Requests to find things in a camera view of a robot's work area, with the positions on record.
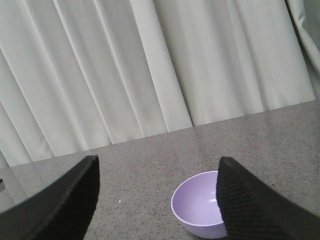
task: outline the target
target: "bowl rim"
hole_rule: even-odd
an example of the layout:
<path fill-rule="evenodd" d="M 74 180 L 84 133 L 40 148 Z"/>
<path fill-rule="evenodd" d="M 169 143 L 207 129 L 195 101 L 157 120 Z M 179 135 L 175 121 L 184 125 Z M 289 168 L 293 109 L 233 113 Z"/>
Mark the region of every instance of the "bowl rim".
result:
<path fill-rule="evenodd" d="M 204 224 L 195 224 L 195 223 L 191 223 L 191 222 L 188 222 L 186 220 L 183 220 L 181 217 L 178 216 L 178 214 L 176 213 L 176 211 L 174 210 L 174 206 L 173 206 L 173 202 L 174 202 L 174 197 L 176 195 L 176 192 L 178 191 L 178 189 L 187 181 L 199 176 L 199 175 L 202 175 L 202 174 L 208 174 L 208 173 L 217 173 L 218 171 L 205 171 L 205 172 L 201 172 L 199 174 L 196 174 L 194 176 L 191 176 L 189 177 L 188 179 L 186 179 L 185 181 L 183 181 L 177 188 L 176 190 L 174 191 L 172 197 L 171 197 L 171 210 L 173 212 L 173 214 L 175 215 L 175 217 L 177 219 L 179 219 L 181 222 L 185 223 L 185 224 L 188 224 L 188 225 L 191 225 L 191 226 L 194 226 L 194 227 L 212 227 L 212 226 L 218 226 L 218 225 L 221 225 L 221 224 L 224 224 L 224 221 L 222 220 L 221 222 L 219 223 L 214 223 L 214 224 L 207 224 L 207 225 L 204 225 Z"/>

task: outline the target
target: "white curtain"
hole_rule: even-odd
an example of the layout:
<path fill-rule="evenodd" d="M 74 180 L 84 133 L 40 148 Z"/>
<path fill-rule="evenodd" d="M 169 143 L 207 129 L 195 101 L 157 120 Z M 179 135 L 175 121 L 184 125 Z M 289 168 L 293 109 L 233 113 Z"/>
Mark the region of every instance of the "white curtain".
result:
<path fill-rule="evenodd" d="M 315 99 L 281 0 L 3 0 L 0 50 L 0 168 Z"/>

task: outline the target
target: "purple bowl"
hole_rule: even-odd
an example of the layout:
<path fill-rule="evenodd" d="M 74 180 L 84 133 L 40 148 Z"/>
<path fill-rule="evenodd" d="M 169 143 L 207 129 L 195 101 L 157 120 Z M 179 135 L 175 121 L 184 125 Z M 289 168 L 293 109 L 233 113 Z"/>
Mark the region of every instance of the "purple bowl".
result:
<path fill-rule="evenodd" d="M 218 171 L 207 171 L 185 180 L 174 191 L 171 209 L 190 233 L 205 239 L 227 236 L 216 199 Z"/>

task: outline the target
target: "black textured material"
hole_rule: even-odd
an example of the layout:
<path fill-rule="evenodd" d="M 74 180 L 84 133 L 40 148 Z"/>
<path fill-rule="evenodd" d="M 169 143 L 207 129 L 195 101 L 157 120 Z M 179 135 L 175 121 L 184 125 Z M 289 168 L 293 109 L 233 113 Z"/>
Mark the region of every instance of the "black textured material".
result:
<path fill-rule="evenodd" d="M 287 200 L 231 157 L 219 163 L 216 198 L 230 240 L 320 240 L 320 218 Z"/>
<path fill-rule="evenodd" d="M 0 240 L 82 240 L 99 190 L 98 156 L 87 156 L 38 194 L 0 214 Z"/>

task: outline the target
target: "speckled countertop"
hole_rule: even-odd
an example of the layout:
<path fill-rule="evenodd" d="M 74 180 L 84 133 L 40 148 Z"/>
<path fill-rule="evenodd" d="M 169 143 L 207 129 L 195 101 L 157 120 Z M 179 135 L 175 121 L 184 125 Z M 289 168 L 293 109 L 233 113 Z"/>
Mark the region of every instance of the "speckled countertop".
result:
<path fill-rule="evenodd" d="M 100 158 L 101 189 L 86 240 L 192 240 L 170 208 L 185 179 L 231 156 L 274 190 L 320 216 L 320 105 L 316 101 L 0 169 L 4 211 L 86 155 Z"/>

